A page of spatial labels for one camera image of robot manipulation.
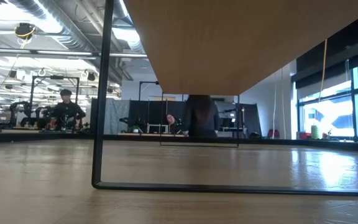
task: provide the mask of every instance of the person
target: person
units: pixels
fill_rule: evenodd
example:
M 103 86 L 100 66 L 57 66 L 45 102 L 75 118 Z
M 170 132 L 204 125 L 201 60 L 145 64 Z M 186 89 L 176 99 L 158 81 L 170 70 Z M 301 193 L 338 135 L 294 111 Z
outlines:
M 186 102 L 184 133 L 189 137 L 216 138 L 219 113 L 214 101 L 205 95 L 190 95 Z
M 64 89 L 60 92 L 62 102 L 58 103 L 53 109 L 52 116 L 56 117 L 56 130 L 61 131 L 63 121 L 66 121 L 66 115 L 72 115 L 75 119 L 82 119 L 85 117 L 85 112 L 78 106 L 78 104 L 71 102 L 71 91 Z

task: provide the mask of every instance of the white wall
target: white wall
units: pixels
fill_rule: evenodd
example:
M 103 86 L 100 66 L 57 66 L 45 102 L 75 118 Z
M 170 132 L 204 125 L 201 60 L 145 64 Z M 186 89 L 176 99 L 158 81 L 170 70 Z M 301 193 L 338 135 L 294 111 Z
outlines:
M 138 100 L 139 99 L 139 82 L 137 81 L 122 81 L 121 86 L 121 99 L 122 100 Z M 161 97 L 162 90 L 160 85 L 154 83 L 143 83 L 141 88 L 140 100 L 148 101 L 154 97 Z M 164 97 L 175 97 L 176 101 L 182 100 L 182 95 L 179 94 L 164 94 Z
M 292 138 L 291 120 L 296 118 L 296 111 L 291 110 L 291 74 L 294 73 L 296 73 L 296 61 L 292 61 L 240 95 L 241 103 L 257 104 L 263 136 L 267 136 L 269 129 L 273 129 L 274 93 L 275 85 L 277 85 L 275 129 L 280 133 L 280 138 L 284 139 L 285 127 L 286 139 Z

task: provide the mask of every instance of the long hair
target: long hair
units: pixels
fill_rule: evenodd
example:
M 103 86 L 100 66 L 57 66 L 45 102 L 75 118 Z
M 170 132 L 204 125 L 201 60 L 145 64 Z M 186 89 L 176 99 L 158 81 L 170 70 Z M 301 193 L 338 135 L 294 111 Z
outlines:
M 200 123 L 205 124 L 214 114 L 214 101 L 208 95 L 189 95 L 186 103 Z

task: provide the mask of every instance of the wooden floor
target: wooden floor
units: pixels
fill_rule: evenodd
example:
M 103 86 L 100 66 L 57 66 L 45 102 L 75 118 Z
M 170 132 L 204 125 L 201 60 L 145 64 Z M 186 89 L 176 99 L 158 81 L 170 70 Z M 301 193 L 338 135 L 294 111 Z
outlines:
M 358 153 L 141 144 L 105 143 L 105 181 L 358 187 Z M 0 223 L 358 223 L 355 197 L 94 190 L 92 147 L 85 140 L 0 144 Z M 288 169 L 291 174 L 280 174 Z

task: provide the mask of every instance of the dark hair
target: dark hair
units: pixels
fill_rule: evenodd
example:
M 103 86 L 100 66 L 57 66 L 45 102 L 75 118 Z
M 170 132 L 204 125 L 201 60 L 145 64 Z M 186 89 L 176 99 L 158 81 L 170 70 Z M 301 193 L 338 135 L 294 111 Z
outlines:
M 67 89 L 60 91 L 60 96 L 71 96 L 71 94 L 72 94 L 72 92 Z
M 208 95 L 189 95 L 186 104 L 200 123 L 207 122 L 214 114 L 214 101 Z

